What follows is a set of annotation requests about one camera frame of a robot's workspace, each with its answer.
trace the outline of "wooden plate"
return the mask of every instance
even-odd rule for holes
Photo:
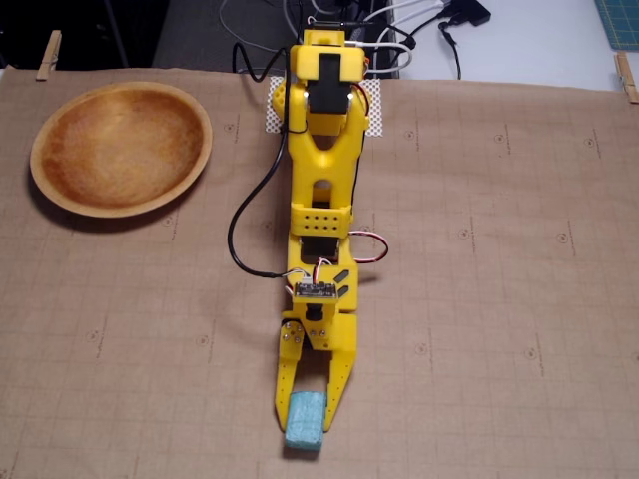
[[[149,82],[109,85],[47,120],[31,150],[31,173],[42,193],[66,210],[128,217],[186,190],[212,145],[207,112],[182,90]]]

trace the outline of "clothespin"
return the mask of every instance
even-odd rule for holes
[[[619,52],[615,55],[615,65],[617,66],[617,75],[621,79],[623,89],[628,95],[628,101],[630,103],[639,103],[639,92],[637,92],[626,52]]]
[[[56,69],[61,42],[62,32],[60,30],[54,30],[51,32],[47,49],[44,51],[44,57],[42,58],[40,69],[36,75],[36,80],[38,82],[46,82],[49,79],[49,72]]]

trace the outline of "green cutting mat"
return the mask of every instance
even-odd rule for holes
[[[615,50],[639,50],[639,0],[595,0]]]

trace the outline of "paper sheet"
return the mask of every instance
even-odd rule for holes
[[[141,217],[61,211],[30,180],[38,129],[128,80],[204,105],[208,167]],[[268,85],[247,80],[4,74],[0,477],[639,477],[639,110],[617,93],[382,83],[355,225],[390,255],[361,268],[358,358],[311,456],[283,449],[273,407],[283,284],[226,247],[279,140]],[[238,226],[255,267],[285,264],[288,169]]]

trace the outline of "blue sponge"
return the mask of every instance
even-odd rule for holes
[[[323,440],[325,413],[325,392],[294,392],[291,394],[289,420],[285,435],[287,446],[306,451],[319,451]]]

